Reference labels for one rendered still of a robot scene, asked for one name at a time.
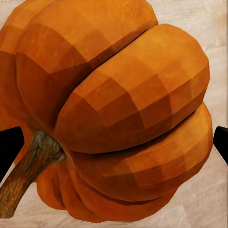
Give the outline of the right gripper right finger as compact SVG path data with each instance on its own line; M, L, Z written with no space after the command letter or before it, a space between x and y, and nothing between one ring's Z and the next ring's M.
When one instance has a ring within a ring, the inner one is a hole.
M228 128L217 127L213 137L213 144L228 164Z

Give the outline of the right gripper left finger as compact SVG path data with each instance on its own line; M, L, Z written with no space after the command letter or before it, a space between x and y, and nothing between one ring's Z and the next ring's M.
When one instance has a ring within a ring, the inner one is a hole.
M24 145L21 127L0 132L0 183Z

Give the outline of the pumpkin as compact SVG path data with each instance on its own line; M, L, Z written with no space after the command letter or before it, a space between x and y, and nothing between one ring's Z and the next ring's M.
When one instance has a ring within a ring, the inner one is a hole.
M209 59L146 0L25 0L0 30L0 132L24 145L0 188L53 209L135 222L169 203L213 146Z

